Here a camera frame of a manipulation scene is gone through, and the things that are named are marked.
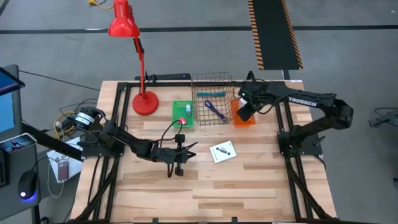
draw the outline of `gray floor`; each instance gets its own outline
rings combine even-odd
[[[246,2],[240,0],[130,2],[139,27],[249,25]],[[398,1],[393,0],[287,0],[287,4],[294,26],[398,24]],[[86,1],[10,0],[0,29],[107,28],[112,18],[112,11],[89,7]],[[369,128],[368,119],[376,107],[398,105],[398,30],[295,34],[304,69],[290,71],[291,78],[303,80],[309,91],[336,93],[354,108],[352,127],[326,131],[322,144],[338,216],[396,223],[398,190],[392,178],[398,177],[398,130],[388,125]],[[228,71],[234,78],[244,78],[253,70],[258,78],[281,79],[280,71],[257,69],[250,32],[144,33],[141,38],[150,74]],[[131,40],[106,34],[0,35],[0,66],[16,63],[21,70],[99,88],[103,80],[131,80],[138,74],[133,48]],[[51,127],[59,107],[98,97],[97,91],[20,76],[26,83],[22,115],[38,128]],[[313,115],[322,116],[315,110]],[[77,182],[71,180],[61,198],[43,200],[42,215],[62,221]],[[30,223],[30,211],[0,223]]]

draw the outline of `wire basket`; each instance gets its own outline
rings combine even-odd
[[[228,124],[233,119],[231,100],[235,99],[232,76],[228,72],[192,75],[193,117],[199,125]],[[208,100],[224,119],[205,106]]]

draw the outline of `green tray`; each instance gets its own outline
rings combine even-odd
[[[185,105],[191,105],[191,115],[187,115],[185,111]],[[173,101],[173,117],[172,122],[184,117],[187,121],[186,125],[183,125],[183,128],[192,128],[193,127],[193,103],[192,100],[175,100]],[[175,128],[181,127],[179,122],[173,124]]]

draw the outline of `computer monitor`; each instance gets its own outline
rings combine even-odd
[[[13,83],[19,83],[18,78],[17,65],[9,65],[0,68],[0,85],[3,87],[8,86],[7,88],[3,88],[3,90],[6,91],[7,89],[7,91],[9,91],[10,89],[15,89],[17,86],[16,90],[12,92],[8,92],[4,95],[0,94],[0,141],[18,136],[22,133],[21,96],[19,94],[19,88],[21,86],[19,84],[13,85]]]

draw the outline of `wooden table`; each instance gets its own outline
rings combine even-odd
[[[97,107],[111,116],[117,82],[103,82]],[[303,89],[302,82],[287,82],[291,88]],[[190,87],[150,87],[159,97],[159,108],[150,116],[137,115],[132,106],[127,112],[129,133],[138,138],[160,139],[169,126],[173,100],[191,100]],[[138,88],[132,88],[130,101]],[[119,114],[123,105],[121,96]],[[309,108],[290,104],[295,124],[312,120]],[[183,129],[185,144],[198,141],[192,149],[197,156],[183,164],[183,177],[167,178],[166,165],[138,159],[129,148],[121,158],[111,222],[270,222],[294,221],[284,158],[279,154],[275,110],[255,114],[256,124],[235,128],[232,124],[199,126]],[[167,138],[174,136],[172,128]],[[238,156],[215,164],[209,147],[232,140]],[[175,147],[175,143],[164,146]],[[313,156],[302,156],[309,191],[331,216],[335,209],[323,164]],[[87,204],[96,158],[83,164],[72,216],[77,217]],[[98,187],[99,162],[93,195]],[[101,203],[104,217],[107,193]],[[300,209],[305,216],[302,194],[298,190]]]

